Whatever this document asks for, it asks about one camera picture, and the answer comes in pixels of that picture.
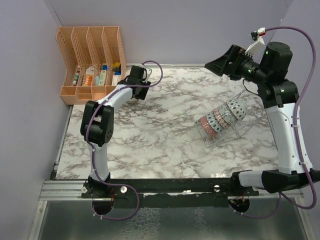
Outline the red floral bowl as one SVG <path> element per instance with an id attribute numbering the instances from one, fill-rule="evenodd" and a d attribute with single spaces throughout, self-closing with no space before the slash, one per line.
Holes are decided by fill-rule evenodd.
<path id="1" fill-rule="evenodd" d="M 203 129 L 205 130 L 205 132 L 210 137 L 215 138 L 218 133 L 211 127 L 211 125 L 209 124 L 207 118 L 205 116 L 203 116 L 199 120 L 200 120 L 200 123 L 201 123 Z"/>

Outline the dark blue patterned bowl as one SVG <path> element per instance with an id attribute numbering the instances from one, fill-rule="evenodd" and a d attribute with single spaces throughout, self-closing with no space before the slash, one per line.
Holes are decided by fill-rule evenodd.
<path id="1" fill-rule="evenodd" d="M 230 127 L 230 125 L 226 122 L 226 120 L 222 117 L 219 110 L 216 108 L 213 110 L 213 114 L 216 117 L 219 124 L 226 130 Z"/>

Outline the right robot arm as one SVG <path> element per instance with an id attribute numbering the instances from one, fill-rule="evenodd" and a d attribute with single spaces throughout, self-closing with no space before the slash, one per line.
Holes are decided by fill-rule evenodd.
<path id="1" fill-rule="evenodd" d="M 299 127 L 299 92 L 296 84 L 286 79 L 293 53 L 282 42 L 266 45 L 260 63 L 232 45 L 221 57 L 205 64 L 212 73 L 226 75 L 231 80 L 247 80 L 257 85 L 279 160 L 275 170 L 245 170 L 234 172 L 229 189 L 240 196 L 248 188 L 264 189 L 269 193 L 313 186 L 320 180 L 320 172 L 313 169 Z"/>

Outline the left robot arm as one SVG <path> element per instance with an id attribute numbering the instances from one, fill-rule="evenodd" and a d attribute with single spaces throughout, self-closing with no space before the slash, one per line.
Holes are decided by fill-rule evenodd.
<path id="1" fill-rule="evenodd" d="M 91 173 L 82 188 L 83 193 L 94 192 L 101 198 L 110 193 L 107 151 L 114 133 L 115 112 L 131 99 L 146 98 L 151 74 L 150 68 L 134 65 L 129 75 L 120 80 L 106 97 L 85 104 L 80 133 L 90 147 Z"/>

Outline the light blue patterned bowl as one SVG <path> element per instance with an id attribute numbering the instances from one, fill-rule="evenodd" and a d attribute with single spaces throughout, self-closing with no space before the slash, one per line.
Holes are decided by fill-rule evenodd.
<path id="1" fill-rule="evenodd" d="M 217 133 L 221 133 L 223 132 L 225 129 L 223 128 L 223 126 L 219 123 L 219 121 L 217 120 L 216 116 L 214 115 L 214 113 L 210 112 L 207 113 L 205 115 L 207 122 L 209 123 L 209 125 L 212 127 L 212 129 L 217 132 Z"/>

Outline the grey white patterned bowl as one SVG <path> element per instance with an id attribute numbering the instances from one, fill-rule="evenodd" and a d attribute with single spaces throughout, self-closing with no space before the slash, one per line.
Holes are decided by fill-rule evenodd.
<path id="1" fill-rule="evenodd" d="M 234 116 L 234 114 L 231 112 L 228 105 L 222 104 L 218 107 L 218 111 L 222 118 L 231 126 L 234 126 L 237 123 L 237 118 Z"/>

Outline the pink patterned bowl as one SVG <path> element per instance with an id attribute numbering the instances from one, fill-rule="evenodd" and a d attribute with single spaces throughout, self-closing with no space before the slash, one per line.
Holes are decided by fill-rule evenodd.
<path id="1" fill-rule="evenodd" d="M 136 99 L 136 98 L 132 98 L 132 99 L 129 100 L 129 102 L 130 102 L 130 103 L 133 103 L 133 102 L 136 102 L 137 100 L 138 100 L 138 99 Z"/>

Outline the white diamond patterned bowl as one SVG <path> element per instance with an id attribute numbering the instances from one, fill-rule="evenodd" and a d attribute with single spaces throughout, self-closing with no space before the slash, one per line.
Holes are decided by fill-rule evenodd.
<path id="1" fill-rule="evenodd" d="M 247 115 L 247 107 L 245 102 L 241 98 L 233 98 L 226 102 L 230 111 L 239 120 L 242 121 Z"/>

